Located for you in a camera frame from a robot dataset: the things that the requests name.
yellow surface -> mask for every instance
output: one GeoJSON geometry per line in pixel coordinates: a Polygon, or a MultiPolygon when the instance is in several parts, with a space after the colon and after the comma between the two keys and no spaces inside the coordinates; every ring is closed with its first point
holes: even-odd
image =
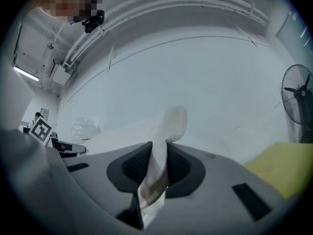
{"type": "Polygon", "coordinates": [[[244,165],[288,199],[302,192],[313,174],[313,144],[277,142],[244,165]]]}

white ceiling-mounted box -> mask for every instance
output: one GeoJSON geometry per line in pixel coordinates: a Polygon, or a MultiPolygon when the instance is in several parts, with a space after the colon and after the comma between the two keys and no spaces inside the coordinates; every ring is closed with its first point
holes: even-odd
{"type": "Polygon", "coordinates": [[[63,68],[61,65],[55,64],[50,78],[58,84],[65,85],[65,83],[70,78],[71,74],[66,72],[66,69],[63,68]]]}

gray plastic device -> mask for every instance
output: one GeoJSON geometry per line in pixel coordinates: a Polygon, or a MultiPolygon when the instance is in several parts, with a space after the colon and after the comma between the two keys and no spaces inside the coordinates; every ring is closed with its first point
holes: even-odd
{"type": "Polygon", "coordinates": [[[17,199],[53,234],[263,234],[297,199],[228,158],[168,144],[165,205],[143,230],[136,187],[152,143],[62,159],[18,131],[0,131],[1,161],[17,199]]]}

black wall fan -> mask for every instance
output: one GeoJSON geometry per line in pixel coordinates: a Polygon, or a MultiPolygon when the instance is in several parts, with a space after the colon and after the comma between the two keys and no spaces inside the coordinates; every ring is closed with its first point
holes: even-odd
{"type": "Polygon", "coordinates": [[[285,72],[282,99],[288,116],[298,124],[313,128],[313,74],[303,65],[285,72]]]}

transparent plastic bag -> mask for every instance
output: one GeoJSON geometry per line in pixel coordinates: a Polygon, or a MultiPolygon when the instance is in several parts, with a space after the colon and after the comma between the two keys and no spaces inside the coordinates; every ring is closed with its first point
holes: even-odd
{"type": "Polygon", "coordinates": [[[95,126],[91,118],[80,117],[72,123],[71,135],[73,144],[84,144],[100,133],[100,127],[95,126]]]}

